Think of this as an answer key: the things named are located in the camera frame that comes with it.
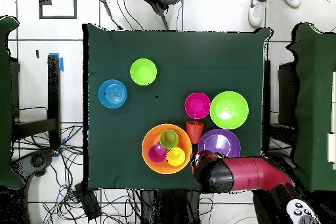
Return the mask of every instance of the magenta bowl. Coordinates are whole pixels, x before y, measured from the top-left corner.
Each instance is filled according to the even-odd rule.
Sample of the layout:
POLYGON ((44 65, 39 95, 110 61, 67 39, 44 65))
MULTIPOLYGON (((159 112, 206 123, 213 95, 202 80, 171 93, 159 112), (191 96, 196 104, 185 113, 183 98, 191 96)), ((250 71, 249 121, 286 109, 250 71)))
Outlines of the magenta bowl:
POLYGON ((159 163, 165 160, 168 150, 160 143, 155 144, 148 150, 148 157, 151 161, 159 163))
POLYGON ((193 119, 202 119, 210 111, 211 101, 203 93, 192 93, 186 98, 184 109, 187 115, 193 119))

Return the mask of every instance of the white tile floor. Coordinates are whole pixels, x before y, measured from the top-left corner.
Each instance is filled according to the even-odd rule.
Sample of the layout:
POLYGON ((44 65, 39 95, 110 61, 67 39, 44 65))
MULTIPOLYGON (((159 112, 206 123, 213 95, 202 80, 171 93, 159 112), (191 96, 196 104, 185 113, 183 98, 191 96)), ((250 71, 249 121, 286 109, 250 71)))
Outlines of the white tile floor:
MULTIPOLYGON (((130 30, 131 27, 122 16, 117 1, 107 1, 115 21, 125 30, 130 30)), ((53 2, 55 3, 52 6, 43 7, 45 15, 71 15, 72 10, 69 5, 73 0, 53 0, 53 2)), ((133 28, 139 30, 140 26, 125 12, 123 0, 118 0, 118 3, 133 28)), ((145 30, 164 30, 161 18, 153 12, 149 4, 141 0, 125 0, 125 4, 128 11, 145 30)), ((254 29, 247 21, 249 4, 250 0, 184 0, 184 31, 252 32, 254 29)), ((180 6, 179 2, 169 7, 166 14, 168 25, 172 30, 182 30, 182 10, 177 21, 180 6)), ((18 57, 21 63, 20 107, 47 105, 47 55, 59 53, 64 58, 64 71, 61 72, 62 127, 76 125, 78 129, 82 126, 83 114, 83 32, 81 25, 92 23, 107 30, 116 29, 102 3, 99 0, 77 0, 77 19, 40 20, 38 0, 0 0, 1 15, 17 17, 20 23, 18 29, 10 33, 8 41, 11 56, 18 57), (39 51, 39 58, 36 57, 36 50, 39 51)), ((278 111, 278 66, 294 60, 293 55, 285 46, 291 41, 291 31, 294 25, 299 22, 312 22, 320 31, 336 32, 336 0, 302 0, 302 5, 298 9, 289 8, 282 0, 268 0, 266 16, 261 25, 274 30, 268 56, 272 66, 273 111, 278 111)), ((45 118, 45 110, 25 110, 21 111, 20 116, 21 120, 38 120, 45 118)), ((272 114, 272 122, 275 123, 277 120, 277 115, 272 114)), ((67 137, 68 132, 65 132, 63 136, 67 137)), ((71 140, 71 145, 81 146, 82 137, 80 131, 71 140)), ((22 149, 27 147, 28 145, 20 143, 21 150, 16 150, 13 158, 29 152, 29 150, 22 149)), ((70 154, 67 151, 64 152, 67 157, 70 154)), ((76 157, 75 162, 78 165, 73 164, 71 171, 74 183, 78 183, 83 178, 83 165, 80 165, 83 163, 83 157, 76 157)), ((64 164, 59 157, 53 158, 52 166, 57 172, 59 183, 64 184, 64 164)), ((28 197, 32 224, 42 224, 47 214, 43 202, 51 209, 58 190, 56 174, 51 167, 44 176, 33 178, 28 197)), ((125 198, 116 200, 113 206, 108 204, 120 196, 125 196, 125 190, 106 190, 105 193, 100 190, 97 195, 104 213, 117 215, 119 212, 119 215, 125 215, 125 198)), ((201 197, 210 197, 214 202, 213 210, 208 212, 211 207, 210 200, 202 199, 199 205, 202 224, 257 224, 251 192, 206 194, 201 197)), ((131 212, 129 204, 126 205, 126 212, 127 214, 131 212)), ((80 216, 83 210, 76 209, 74 213, 80 216)), ((120 220, 125 222, 124 217, 120 217, 120 220)), ((135 223, 134 217, 128 220, 131 224, 135 223)), ((77 222, 78 224, 96 224, 95 221, 88 223, 87 218, 78 219, 77 222)), ((106 216, 97 219, 98 224, 103 222, 104 224, 117 224, 106 216)), ((74 224, 74 222, 61 221, 60 224, 74 224)))

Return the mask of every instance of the yellow cup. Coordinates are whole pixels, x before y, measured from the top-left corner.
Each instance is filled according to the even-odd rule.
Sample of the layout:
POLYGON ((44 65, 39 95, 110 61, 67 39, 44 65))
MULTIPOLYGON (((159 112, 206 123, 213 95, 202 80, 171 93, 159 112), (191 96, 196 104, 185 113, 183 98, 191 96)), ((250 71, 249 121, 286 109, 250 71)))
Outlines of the yellow cup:
POLYGON ((168 163, 172 166, 180 166, 186 159, 186 154, 179 147, 172 148, 166 157, 168 163))

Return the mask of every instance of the blue bowl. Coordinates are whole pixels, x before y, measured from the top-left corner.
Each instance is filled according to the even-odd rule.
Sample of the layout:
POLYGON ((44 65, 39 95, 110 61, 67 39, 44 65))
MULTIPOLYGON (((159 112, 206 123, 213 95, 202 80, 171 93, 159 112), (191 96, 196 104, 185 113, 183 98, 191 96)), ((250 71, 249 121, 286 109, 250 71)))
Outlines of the blue bowl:
POLYGON ((124 84, 118 80, 106 80, 98 90, 98 98, 107 108, 118 108, 127 98, 127 90, 124 84))

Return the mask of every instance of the orange bowl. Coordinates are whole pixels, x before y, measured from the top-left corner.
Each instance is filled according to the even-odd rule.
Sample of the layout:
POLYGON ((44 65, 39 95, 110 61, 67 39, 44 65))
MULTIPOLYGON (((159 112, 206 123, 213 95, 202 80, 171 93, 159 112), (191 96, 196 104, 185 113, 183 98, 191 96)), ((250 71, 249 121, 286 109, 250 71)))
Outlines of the orange bowl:
POLYGON ((147 132, 142 142, 142 157, 144 158, 144 161, 150 169, 160 174, 174 174, 176 172, 179 172, 189 163, 191 154, 192 143, 190 142, 190 138, 186 134, 186 132, 177 125, 170 125, 168 123, 165 123, 163 125, 157 125, 149 130, 149 132, 147 132), (150 149, 150 147, 156 143, 160 143, 161 133, 168 129, 176 132, 176 134, 178 135, 177 147, 183 149, 186 154, 185 161, 179 166, 172 166, 168 163, 167 160, 164 160, 160 163, 154 163, 148 157, 148 150, 150 149))

